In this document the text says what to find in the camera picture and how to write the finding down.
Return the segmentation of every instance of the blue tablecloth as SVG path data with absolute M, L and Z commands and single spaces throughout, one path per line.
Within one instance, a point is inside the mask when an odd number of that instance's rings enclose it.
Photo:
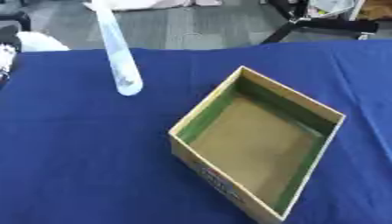
M 253 223 L 171 155 L 167 130 L 238 66 L 347 114 L 286 223 L 392 223 L 392 42 L 23 53 L 0 92 L 0 223 Z

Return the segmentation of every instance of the cardboard box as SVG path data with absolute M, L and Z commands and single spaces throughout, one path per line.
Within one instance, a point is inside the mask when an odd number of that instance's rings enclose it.
M 242 66 L 169 134 L 172 153 L 250 217 L 281 223 L 344 118 Z
M 360 10 L 358 18 L 383 19 L 392 18 L 392 1 L 367 0 Z

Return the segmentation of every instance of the floor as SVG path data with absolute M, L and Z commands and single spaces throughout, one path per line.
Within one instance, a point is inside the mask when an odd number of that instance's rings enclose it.
M 82 0 L 26 0 L 34 31 L 54 36 L 72 49 L 102 48 L 95 14 Z M 223 0 L 220 7 L 117 12 L 129 46 L 153 49 L 219 49 L 256 45 L 284 23 L 275 9 L 258 0 Z M 0 11 L 18 8 L 7 0 Z M 392 38 L 392 23 L 373 39 Z M 346 33 L 296 31 L 284 41 L 350 39 Z

